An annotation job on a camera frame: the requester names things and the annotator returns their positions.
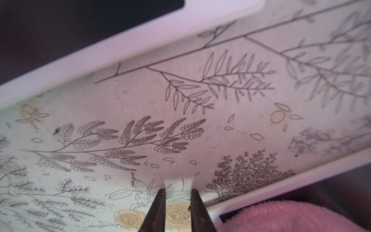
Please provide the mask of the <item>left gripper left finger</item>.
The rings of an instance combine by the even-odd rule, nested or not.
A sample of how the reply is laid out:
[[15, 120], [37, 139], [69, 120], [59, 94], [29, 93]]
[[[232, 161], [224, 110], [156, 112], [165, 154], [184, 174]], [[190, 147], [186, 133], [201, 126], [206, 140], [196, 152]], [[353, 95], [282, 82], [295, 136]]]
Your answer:
[[138, 232], [165, 232], [166, 190], [160, 189]]

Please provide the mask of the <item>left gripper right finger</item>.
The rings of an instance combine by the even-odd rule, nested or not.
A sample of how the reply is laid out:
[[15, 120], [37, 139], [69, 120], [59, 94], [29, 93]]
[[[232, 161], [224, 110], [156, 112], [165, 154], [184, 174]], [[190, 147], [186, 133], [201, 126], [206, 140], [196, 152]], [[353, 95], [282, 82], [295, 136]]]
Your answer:
[[191, 191], [190, 219], [192, 232], [217, 232], [199, 192]]

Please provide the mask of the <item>pink fluffy cloth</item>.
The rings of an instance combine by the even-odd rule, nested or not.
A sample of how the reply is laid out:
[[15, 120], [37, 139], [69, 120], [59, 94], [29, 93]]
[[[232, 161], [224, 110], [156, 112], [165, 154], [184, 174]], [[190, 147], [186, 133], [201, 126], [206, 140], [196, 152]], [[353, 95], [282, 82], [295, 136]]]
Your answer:
[[295, 201], [250, 206], [226, 221], [222, 232], [365, 232], [327, 208]]

